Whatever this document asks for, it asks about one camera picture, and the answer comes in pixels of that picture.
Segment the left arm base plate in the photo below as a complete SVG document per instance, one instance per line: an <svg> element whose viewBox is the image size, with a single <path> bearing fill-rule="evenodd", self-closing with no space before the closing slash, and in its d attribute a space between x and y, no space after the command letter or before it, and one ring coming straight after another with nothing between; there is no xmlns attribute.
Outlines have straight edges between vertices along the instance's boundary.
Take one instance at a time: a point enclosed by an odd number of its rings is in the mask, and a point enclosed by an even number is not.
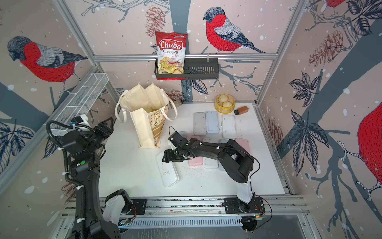
<svg viewBox="0 0 382 239"><path fill-rule="evenodd" d="M117 195L105 200L102 216L106 219L116 215L144 215L146 202L146 200L131 199L131 202L126 203L121 195Z"/></svg>

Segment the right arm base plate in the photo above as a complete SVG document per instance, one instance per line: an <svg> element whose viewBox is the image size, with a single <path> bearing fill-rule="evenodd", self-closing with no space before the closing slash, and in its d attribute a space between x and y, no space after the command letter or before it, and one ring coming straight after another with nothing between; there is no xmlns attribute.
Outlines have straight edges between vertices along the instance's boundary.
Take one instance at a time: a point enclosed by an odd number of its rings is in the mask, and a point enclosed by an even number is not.
<svg viewBox="0 0 382 239"><path fill-rule="evenodd" d="M260 197L253 197L249 203L239 200L237 197L224 198L222 206L226 214L264 214L265 207Z"/></svg>

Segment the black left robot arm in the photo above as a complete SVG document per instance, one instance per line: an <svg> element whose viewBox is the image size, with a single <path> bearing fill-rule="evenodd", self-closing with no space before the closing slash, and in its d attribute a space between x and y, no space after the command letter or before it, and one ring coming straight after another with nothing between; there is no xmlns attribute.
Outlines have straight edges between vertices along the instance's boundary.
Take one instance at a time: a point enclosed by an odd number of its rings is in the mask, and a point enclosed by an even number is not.
<svg viewBox="0 0 382 239"><path fill-rule="evenodd" d="M104 141L113 133L114 119L108 118L92 128L78 123L70 125L56 120L46 124L50 139L63 152L65 180L75 186L76 212L71 239L119 239L119 217L128 213L132 201L123 189L107 196L106 208L99 199L100 160L105 155Z"/></svg>

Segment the red Chuba cassava chips bag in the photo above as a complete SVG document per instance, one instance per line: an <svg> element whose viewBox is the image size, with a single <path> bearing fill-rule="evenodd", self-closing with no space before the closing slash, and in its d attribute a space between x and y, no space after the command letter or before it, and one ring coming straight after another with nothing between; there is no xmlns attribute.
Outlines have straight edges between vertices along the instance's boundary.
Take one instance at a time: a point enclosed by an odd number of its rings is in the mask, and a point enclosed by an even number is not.
<svg viewBox="0 0 382 239"><path fill-rule="evenodd" d="M155 32L158 75L184 74L187 34Z"/></svg>

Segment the small brown bottle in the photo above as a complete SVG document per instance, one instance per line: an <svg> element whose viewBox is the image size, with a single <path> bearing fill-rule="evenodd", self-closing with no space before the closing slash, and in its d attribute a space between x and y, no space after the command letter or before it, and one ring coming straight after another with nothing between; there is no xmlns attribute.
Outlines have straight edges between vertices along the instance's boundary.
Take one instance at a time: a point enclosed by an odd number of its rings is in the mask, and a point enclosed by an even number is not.
<svg viewBox="0 0 382 239"><path fill-rule="evenodd" d="M243 106L243 107L235 109L234 110L234 114L238 116L238 115L245 114L248 111L249 111L249 108L247 106Z"/></svg>

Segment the beige bun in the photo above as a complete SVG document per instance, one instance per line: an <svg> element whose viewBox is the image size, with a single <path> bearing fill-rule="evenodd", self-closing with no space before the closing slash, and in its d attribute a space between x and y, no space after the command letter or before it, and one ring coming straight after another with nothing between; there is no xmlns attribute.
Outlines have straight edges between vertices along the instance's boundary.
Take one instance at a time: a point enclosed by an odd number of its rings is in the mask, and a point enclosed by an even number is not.
<svg viewBox="0 0 382 239"><path fill-rule="evenodd" d="M222 106L224 108L231 108L233 106L233 104L230 101L226 101L226 102L222 103Z"/></svg>
<svg viewBox="0 0 382 239"><path fill-rule="evenodd" d="M226 94L221 94L218 97L218 101L221 102L221 103L227 102L228 99L229 99L229 97Z"/></svg>

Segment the white pencil case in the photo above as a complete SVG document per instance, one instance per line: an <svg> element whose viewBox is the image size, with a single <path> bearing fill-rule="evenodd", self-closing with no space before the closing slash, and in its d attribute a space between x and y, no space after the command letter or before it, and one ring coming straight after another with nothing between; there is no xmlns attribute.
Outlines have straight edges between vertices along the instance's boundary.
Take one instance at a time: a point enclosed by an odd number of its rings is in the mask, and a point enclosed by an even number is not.
<svg viewBox="0 0 382 239"><path fill-rule="evenodd" d="M206 114L205 113L194 113L194 135L206 135L207 125L206 125Z"/></svg>
<svg viewBox="0 0 382 239"><path fill-rule="evenodd" d="M179 175L173 162L166 163L162 161L164 153L165 150L157 154L156 162L159 169L159 174L162 179L162 183L165 187L168 188L178 183Z"/></svg>
<svg viewBox="0 0 382 239"><path fill-rule="evenodd" d="M233 115L222 116L222 137L225 139L236 138L235 116Z"/></svg>

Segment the pink pencil case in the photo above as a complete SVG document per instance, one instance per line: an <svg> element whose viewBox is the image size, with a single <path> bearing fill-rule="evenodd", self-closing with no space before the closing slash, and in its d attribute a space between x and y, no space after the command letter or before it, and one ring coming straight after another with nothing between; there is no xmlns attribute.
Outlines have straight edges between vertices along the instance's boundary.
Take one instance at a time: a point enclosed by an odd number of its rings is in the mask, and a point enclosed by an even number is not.
<svg viewBox="0 0 382 239"><path fill-rule="evenodd" d="M198 135L193 135L193 136L188 137L188 140L190 140L190 139L200 140L200 137ZM194 157L193 159L188 161L188 165L190 167L202 166L203 165L203 157Z"/></svg>
<svg viewBox="0 0 382 239"><path fill-rule="evenodd" d="M243 138L236 138L235 141L241 145L241 147L246 150L248 153L251 153L251 149L250 149L250 143L247 139L243 139Z"/></svg>

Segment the grey pencil case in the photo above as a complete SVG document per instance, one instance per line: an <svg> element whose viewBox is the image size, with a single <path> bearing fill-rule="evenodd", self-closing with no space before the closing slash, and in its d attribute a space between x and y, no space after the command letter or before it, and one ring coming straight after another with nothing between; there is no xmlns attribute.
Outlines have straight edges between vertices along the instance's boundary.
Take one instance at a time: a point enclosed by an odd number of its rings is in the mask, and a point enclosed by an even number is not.
<svg viewBox="0 0 382 239"><path fill-rule="evenodd" d="M182 137L186 138L187 137L187 134L185 131L179 131L178 132Z"/></svg>

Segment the small glass jar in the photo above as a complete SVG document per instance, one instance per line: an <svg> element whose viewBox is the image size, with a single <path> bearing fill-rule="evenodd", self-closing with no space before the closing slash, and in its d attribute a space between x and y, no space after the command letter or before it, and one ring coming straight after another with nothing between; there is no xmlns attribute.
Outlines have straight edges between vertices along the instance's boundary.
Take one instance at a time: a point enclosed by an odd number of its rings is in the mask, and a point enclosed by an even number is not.
<svg viewBox="0 0 382 239"><path fill-rule="evenodd" d="M174 105L176 108L180 107L182 104L183 104L183 102L181 100L175 100L174 101Z"/></svg>

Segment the cream canvas tote bag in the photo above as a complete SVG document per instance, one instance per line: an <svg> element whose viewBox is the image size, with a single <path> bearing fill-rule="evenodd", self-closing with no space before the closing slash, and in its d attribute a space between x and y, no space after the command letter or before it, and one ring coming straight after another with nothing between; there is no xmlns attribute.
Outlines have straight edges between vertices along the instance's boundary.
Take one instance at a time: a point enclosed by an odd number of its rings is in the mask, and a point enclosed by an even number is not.
<svg viewBox="0 0 382 239"><path fill-rule="evenodd" d="M155 84L144 88L140 84L125 90L114 110L116 119L124 123L130 115L141 148L159 148L165 121L174 121L177 107L164 89Z"/></svg>

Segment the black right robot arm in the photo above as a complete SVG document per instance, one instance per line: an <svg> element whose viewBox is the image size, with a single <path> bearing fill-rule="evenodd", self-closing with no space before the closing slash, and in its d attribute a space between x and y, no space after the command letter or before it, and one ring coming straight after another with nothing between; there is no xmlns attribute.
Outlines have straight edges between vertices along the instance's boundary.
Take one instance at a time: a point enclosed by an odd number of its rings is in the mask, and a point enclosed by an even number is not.
<svg viewBox="0 0 382 239"><path fill-rule="evenodd" d="M164 151L162 162L183 162L196 157L218 161L232 180L245 186L244 191L237 189L236 198L226 198L223 203L226 213L255 212L251 206L254 194L250 187L250 173L254 169L255 158L237 141L230 139L225 143L203 142L196 138L186 139L175 131L169 137L169 142L172 148Z"/></svg>

